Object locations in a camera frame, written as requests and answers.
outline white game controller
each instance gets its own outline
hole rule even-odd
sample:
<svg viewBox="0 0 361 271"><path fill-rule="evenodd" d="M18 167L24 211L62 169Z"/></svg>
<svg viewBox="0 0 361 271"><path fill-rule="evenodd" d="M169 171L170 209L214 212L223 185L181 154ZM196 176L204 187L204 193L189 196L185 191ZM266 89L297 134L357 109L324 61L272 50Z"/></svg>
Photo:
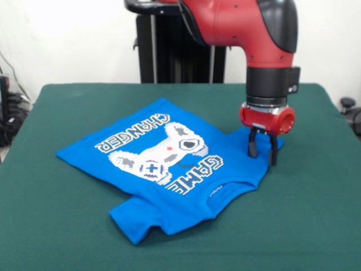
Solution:
<svg viewBox="0 0 361 271"><path fill-rule="evenodd" d="M166 185L172 177L168 169L187 154L201 157L208 154L203 138L183 124L168 123L164 129L168 137L154 147L140 154L115 151L109 154L109 160L122 171Z"/></svg>

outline green table surface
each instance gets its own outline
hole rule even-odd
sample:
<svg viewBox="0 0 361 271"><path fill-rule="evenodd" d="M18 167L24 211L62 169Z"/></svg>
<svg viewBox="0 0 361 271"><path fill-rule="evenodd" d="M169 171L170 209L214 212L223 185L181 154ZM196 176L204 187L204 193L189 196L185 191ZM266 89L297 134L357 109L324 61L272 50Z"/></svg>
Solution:
<svg viewBox="0 0 361 271"><path fill-rule="evenodd" d="M130 195L57 150L160 97L229 133L244 85L47 85L0 167L0 270L361 270L361 144L316 84L257 191L216 220L133 246L108 211Z"/></svg>

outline red robot arm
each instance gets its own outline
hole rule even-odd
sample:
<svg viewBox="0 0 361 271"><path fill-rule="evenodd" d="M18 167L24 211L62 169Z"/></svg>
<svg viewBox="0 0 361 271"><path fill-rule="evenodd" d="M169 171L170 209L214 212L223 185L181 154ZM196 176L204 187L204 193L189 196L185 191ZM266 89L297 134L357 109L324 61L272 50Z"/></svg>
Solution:
<svg viewBox="0 0 361 271"><path fill-rule="evenodd" d="M249 153L257 156L257 150L251 150L255 132L270 134L274 142L296 119L287 105L300 80L300 69L292 67L298 36L293 0L179 0L179 5L198 43L244 49L247 97L240 118L252 129ZM275 165L275 158L270 163Z"/></svg>

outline blue t-shirt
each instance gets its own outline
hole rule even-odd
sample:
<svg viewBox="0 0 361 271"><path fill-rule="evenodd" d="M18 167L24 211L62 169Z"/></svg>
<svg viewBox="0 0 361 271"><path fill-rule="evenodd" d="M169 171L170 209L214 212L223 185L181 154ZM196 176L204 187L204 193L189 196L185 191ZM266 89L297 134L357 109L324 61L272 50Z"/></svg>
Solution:
<svg viewBox="0 0 361 271"><path fill-rule="evenodd" d="M227 136L160 99L57 156L135 195L111 216L137 244L151 226L175 234L216 218L237 196L257 189L270 144L257 135L259 155L250 158L248 134L244 128Z"/></svg>

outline cable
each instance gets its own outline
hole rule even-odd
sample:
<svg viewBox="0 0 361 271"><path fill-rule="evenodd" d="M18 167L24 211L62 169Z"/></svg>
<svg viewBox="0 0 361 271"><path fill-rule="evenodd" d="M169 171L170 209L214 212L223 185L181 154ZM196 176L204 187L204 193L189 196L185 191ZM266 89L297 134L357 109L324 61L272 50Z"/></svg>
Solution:
<svg viewBox="0 0 361 271"><path fill-rule="evenodd" d="M28 95L28 93L27 93L27 92L24 90L24 88L20 85L19 80L17 79L17 76L16 76L16 72L15 72L14 67L9 63L9 61L7 61L7 59L6 59L5 56L2 54L1 51L0 51L0 56L1 56L1 58L4 60L4 62L11 68L12 73L14 74L14 79L15 79L17 85L19 86L20 90L24 93L24 95L25 95L29 100L31 100L30 97L29 97L29 95Z"/></svg>

